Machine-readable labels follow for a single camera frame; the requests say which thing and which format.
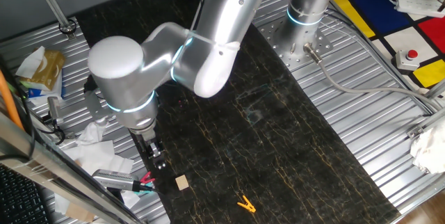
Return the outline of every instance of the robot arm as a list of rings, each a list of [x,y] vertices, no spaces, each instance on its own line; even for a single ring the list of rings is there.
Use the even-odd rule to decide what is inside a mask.
[[[261,0],[202,0],[192,31],[160,25],[138,44],[122,36],[90,50],[88,67],[125,127],[143,130],[157,113],[154,90],[174,80],[201,97],[223,88]]]
[[[161,145],[153,141],[158,111],[156,88],[174,80],[200,97],[214,96],[229,78],[261,1],[201,0],[190,30],[169,22],[156,28],[141,45],[114,36],[91,48],[88,67],[109,108],[135,135],[135,143],[149,142],[150,148],[138,148],[141,156],[143,152],[154,159],[161,156]],[[312,43],[328,1],[291,0],[288,19],[277,32],[277,37],[290,39],[291,54],[303,54],[303,45]],[[86,93],[88,102],[92,95],[91,91]],[[88,102],[93,115],[103,115],[98,113],[98,102],[95,106]],[[164,166],[154,163],[158,168]]]

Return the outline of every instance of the blue panel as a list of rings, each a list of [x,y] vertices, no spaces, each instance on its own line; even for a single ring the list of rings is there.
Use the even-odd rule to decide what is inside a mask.
[[[360,15],[380,34],[386,34],[409,24],[405,16],[394,10],[388,0],[350,0]]]

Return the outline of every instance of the yellow panel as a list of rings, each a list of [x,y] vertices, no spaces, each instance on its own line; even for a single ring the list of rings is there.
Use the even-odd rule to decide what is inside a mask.
[[[368,38],[375,36],[375,33],[369,28],[368,24],[360,17],[359,13],[354,9],[348,0],[334,0],[340,6],[342,11],[354,22],[354,24],[366,35]]]
[[[414,71],[414,75],[423,87],[433,86],[445,79],[445,62],[440,60],[421,67]]]

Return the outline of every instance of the slotted metal plate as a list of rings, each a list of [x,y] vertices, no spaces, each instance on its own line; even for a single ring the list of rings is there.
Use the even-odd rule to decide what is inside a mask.
[[[254,25],[261,31],[279,22],[286,15],[288,2],[263,0]],[[323,56],[323,62],[332,78],[342,86],[403,86],[400,74],[389,68],[390,63],[374,49],[364,48],[354,40],[367,45],[342,23],[325,17],[319,30],[333,46],[332,52]],[[263,34],[265,38],[273,38],[268,31],[266,33]],[[289,59],[283,58],[283,61],[287,63]],[[412,140],[407,132],[427,117],[420,103],[400,93],[344,93],[332,87],[312,59],[292,63],[289,69],[365,171],[402,214],[445,188],[445,175],[424,174],[412,165]]]
[[[88,50],[90,49],[88,43],[78,24],[76,40],[73,41],[68,41],[67,36],[58,30],[58,24],[53,24],[0,43],[0,54],[5,58],[10,70],[15,73],[20,63],[36,47],[40,46],[60,50],[66,57],[62,72],[65,96],[64,101],[60,104],[64,123],[60,127],[65,131],[74,132],[75,136],[79,137],[87,124],[92,122],[91,115],[86,108],[83,98],[83,85],[90,74],[87,67]],[[47,104],[31,106],[39,116],[44,116],[48,113]],[[104,132],[104,140],[114,142],[114,149],[117,155],[134,160],[133,168],[131,169],[132,175],[142,177],[147,172],[128,130],[120,125],[116,119],[113,118],[109,121]],[[65,149],[74,146],[74,140],[65,140],[60,145],[60,148]],[[56,213],[54,211],[54,193],[48,189],[45,189],[43,193],[54,223],[83,223]],[[156,224],[170,223],[162,202],[156,193],[139,195],[139,197],[140,200],[131,210],[141,220]]]
[[[284,49],[280,42],[276,42],[274,39],[275,32],[278,30],[280,26],[283,25],[283,20],[285,17],[278,18],[274,21],[271,21],[263,26],[259,27],[260,33],[265,37],[265,39],[269,42],[271,47],[275,50],[278,56],[282,59],[287,68],[292,72],[297,67],[304,65],[312,61],[308,54],[304,56],[297,56],[296,53],[291,54],[290,49]],[[327,40],[325,35],[319,30],[316,32],[316,41],[314,42],[314,49],[321,56],[325,56],[327,53],[331,52],[332,44]]]

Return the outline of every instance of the black work surface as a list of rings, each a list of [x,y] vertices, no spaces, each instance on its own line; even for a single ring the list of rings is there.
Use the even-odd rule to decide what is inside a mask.
[[[114,0],[76,17],[92,46],[142,42],[161,23],[189,27],[199,0]],[[388,223],[397,210],[303,93],[255,27],[226,86],[202,99],[158,88],[159,189],[173,223]],[[187,177],[178,191],[174,178]],[[246,195],[257,211],[238,206]]]

